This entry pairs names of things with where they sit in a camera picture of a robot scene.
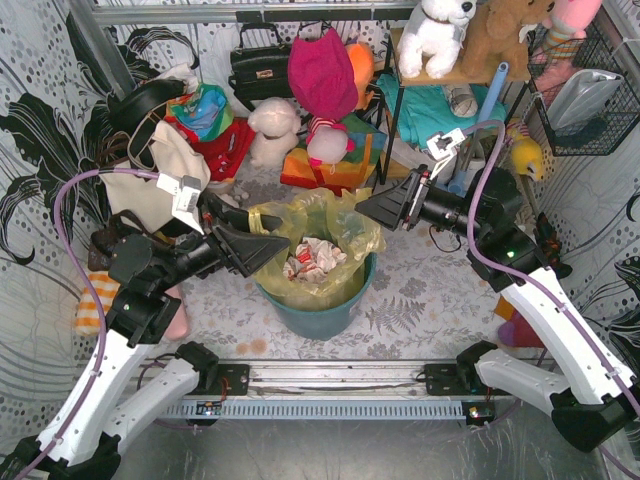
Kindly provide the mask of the orange plush toy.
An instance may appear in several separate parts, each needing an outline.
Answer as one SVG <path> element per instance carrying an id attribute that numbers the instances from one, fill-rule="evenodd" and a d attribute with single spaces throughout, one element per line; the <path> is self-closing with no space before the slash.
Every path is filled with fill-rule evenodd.
<path id="1" fill-rule="evenodd" d="M 374 76 L 374 56 L 371 48 L 361 42 L 346 46 L 346 51 L 354 73 L 354 83 L 358 93 L 356 110 L 365 109 L 373 97 L 367 88 Z"/>

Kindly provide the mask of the brown patterned bag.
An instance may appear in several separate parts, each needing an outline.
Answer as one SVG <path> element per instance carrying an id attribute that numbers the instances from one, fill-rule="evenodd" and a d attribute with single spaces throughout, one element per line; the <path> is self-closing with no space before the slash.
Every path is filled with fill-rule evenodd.
<path id="1" fill-rule="evenodd" d="M 90 236 L 88 269 L 92 272 L 108 271 L 116 245 L 131 234 L 150 235 L 150 232 L 131 210 L 125 209 L 113 214 L 105 228 Z"/>

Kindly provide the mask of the white plush dog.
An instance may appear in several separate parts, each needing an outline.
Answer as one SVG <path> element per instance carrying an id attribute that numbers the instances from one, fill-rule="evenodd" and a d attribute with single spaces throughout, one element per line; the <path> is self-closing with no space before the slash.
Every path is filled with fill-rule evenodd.
<path id="1" fill-rule="evenodd" d="M 424 71 L 440 79 L 454 67 L 476 13 L 477 2 L 422 0 L 412 10 L 398 43 L 397 69 L 403 78 Z"/>

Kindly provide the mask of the magenta cloth bag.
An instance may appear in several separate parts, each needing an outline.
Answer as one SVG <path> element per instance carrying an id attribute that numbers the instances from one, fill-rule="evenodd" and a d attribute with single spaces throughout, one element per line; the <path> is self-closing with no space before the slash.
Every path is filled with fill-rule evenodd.
<path id="1" fill-rule="evenodd" d="M 354 71 L 337 31 L 320 38 L 295 38 L 288 61 L 288 83 L 299 105 L 321 118 L 340 120 L 358 102 Z"/>

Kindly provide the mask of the yellow plush duck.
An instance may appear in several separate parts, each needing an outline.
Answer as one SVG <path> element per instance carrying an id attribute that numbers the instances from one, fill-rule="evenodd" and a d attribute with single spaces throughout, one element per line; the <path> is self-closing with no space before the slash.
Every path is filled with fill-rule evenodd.
<path id="1" fill-rule="evenodd" d="M 511 160 L 516 173 L 529 177 L 534 182 L 540 181 L 543 173 L 543 151 L 531 138 L 528 127 L 512 122 L 507 127 L 507 134 L 511 140 Z"/>

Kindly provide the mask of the black leather handbag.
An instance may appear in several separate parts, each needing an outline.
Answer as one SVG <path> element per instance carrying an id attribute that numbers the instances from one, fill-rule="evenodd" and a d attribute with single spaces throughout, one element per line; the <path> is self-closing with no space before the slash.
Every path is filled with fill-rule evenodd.
<path id="1" fill-rule="evenodd" d="M 276 38 L 274 45 L 246 48 L 242 35 L 250 30 L 270 30 Z M 293 98 L 288 81 L 291 46 L 280 37 L 272 23 L 247 23 L 240 30 L 239 46 L 230 52 L 232 75 L 228 78 L 234 96 L 248 109 L 249 102 L 271 97 Z"/>

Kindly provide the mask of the silver foil pouch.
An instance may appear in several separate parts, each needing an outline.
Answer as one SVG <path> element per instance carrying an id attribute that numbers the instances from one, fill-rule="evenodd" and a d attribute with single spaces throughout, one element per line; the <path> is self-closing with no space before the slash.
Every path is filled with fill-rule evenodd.
<path id="1" fill-rule="evenodd" d="M 591 119 L 623 83 L 621 74 L 601 69 L 582 69 L 563 85 L 547 109 L 553 130 Z"/>

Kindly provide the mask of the yellow trash bag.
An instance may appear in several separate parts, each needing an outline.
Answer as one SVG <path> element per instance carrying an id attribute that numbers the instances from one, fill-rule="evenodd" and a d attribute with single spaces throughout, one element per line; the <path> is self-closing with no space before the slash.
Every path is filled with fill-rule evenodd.
<path id="1" fill-rule="evenodd" d="M 270 260 L 253 278 L 282 304 L 305 311 L 334 308 L 356 293 L 362 285 L 357 274 L 366 257 L 381 253 L 386 242 L 381 226 L 355 211 L 355 205 L 371 196 L 369 188 L 340 197 L 326 188 L 300 193 L 289 203 L 268 202 L 252 207 L 250 227 L 253 233 L 287 238 L 290 247 Z M 280 218 L 280 227 L 268 233 L 257 221 L 262 215 Z M 346 262 L 328 274 L 321 284 L 290 281 L 282 268 L 304 237 L 328 240 L 347 254 Z"/>

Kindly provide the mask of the teal trash bin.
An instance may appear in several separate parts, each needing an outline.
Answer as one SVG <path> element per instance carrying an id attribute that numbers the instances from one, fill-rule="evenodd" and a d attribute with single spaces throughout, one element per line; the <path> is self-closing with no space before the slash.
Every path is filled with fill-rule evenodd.
<path id="1" fill-rule="evenodd" d="M 357 274 L 363 282 L 354 295 L 334 308 L 305 311 L 288 307 L 267 293 L 260 285 L 259 292 L 274 307 L 277 317 L 294 334 L 310 340 L 329 340 L 346 330 L 356 317 L 356 309 L 373 282 L 377 255 L 369 254 Z"/>

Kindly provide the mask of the teal folded cloth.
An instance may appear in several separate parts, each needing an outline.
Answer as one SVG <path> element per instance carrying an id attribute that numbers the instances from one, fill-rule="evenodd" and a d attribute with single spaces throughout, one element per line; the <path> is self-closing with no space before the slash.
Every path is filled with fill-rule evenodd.
<path id="1" fill-rule="evenodd" d="M 399 83 L 393 75 L 382 74 L 377 80 L 391 113 L 395 112 Z M 472 92 L 479 108 L 482 107 L 488 88 L 471 84 Z M 496 101 L 489 119 L 506 119 L 505 105 Z M 455 116 L 449 107 L 445 95 L 439 85 L 425 85 L 405 88 L 401 102 L 401 110 L 397 122 L 397 132 L 407 143 L 426 147 L 426 140 L 437 132 L 447 133 L 455 128 L 466 129 L 477 121 L 478 114 L 469 117 Z"/>

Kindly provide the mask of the colorful printed bag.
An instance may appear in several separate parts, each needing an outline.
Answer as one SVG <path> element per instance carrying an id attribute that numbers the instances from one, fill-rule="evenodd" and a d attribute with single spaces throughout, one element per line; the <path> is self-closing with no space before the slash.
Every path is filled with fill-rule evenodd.
<path id="1" fill-rule="evenodd" d="M 224 90 L 211 84 L 200 84 L 194 93 L 170 100 L 164 118 L 194 142 L 217 139 L 231 126 L 233 119 Z"/>

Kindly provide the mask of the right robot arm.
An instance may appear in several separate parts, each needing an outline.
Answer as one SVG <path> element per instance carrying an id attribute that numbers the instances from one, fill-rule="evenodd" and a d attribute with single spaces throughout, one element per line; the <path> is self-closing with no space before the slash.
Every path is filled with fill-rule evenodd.
<path id="1" fill-rule="evenodd" d="M 480 341 L 456 358 L 459 384 L 469 393 L 491 388 L 525 401 L 574 448 L 590 452 L 638 418 L 639 379 L 589 328 L 540 247 L 515 225 L 522 203 L 514 177 L 502 168 L 460 197 L 437 187 L 420 166 L 355 209 L 391 231 L 425 221 L 467 238 L 473 270 L 527 321 L 561 371 Z"/>

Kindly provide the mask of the crumpled paper trash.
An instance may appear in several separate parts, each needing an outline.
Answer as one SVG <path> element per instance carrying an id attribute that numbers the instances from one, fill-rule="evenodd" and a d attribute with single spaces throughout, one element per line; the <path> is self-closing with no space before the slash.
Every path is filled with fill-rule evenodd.
<path id="1" fill-rule="evenodd" d="M 328 240 L 304 237 L 282 268 L 285 278 L 309 284 L 323 283 L 328 274 L 347 260 L 347 254 Z"/>

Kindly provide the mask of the orange checkered towel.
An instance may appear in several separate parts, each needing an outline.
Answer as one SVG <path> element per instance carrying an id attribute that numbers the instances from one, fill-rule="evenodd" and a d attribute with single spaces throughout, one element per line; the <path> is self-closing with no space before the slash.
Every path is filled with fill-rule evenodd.
<path id="1" fill-rule="evenodd" d="M 102 304 L 104 314 L 110 310 L 120 284 L 111 279 L 106 271 L 88 274 L 97 296 Z M 74 323 L 75 332 L 83 336 L 97 335 L 100 331 L 100 317 L 90 290 L 85 287 L 77 306 Z"/>

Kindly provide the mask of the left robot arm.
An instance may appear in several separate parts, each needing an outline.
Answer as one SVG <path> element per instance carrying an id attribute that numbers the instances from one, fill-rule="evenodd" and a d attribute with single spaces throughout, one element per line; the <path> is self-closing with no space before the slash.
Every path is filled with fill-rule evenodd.
<path id="1" fill-rule="evenodd" d="M 192 230 L 177 246 L 147 233 L 131 233 L 112 251 L 109 275 L 120 288 L 106 316 L 106 334 L 62 409 L 37 436 L 22 439 L 1 465 L 4 479 L 31 470 L 51 479 L 110 479 L 131 440 L 169 405 L 217 380 L 218 358 L 191 341 L 181 346 L 157 380 L 129 400 L 119 400 L 134 371 L 163 338 L 181 302 L 170 288 L 220 268 L 245 277 L 290 246 L 274 235 L 274 216 L 260 221 L 265 233 L 250 230 L 250 215 L 214 194 L 198 202 L 203 231 Z"/>

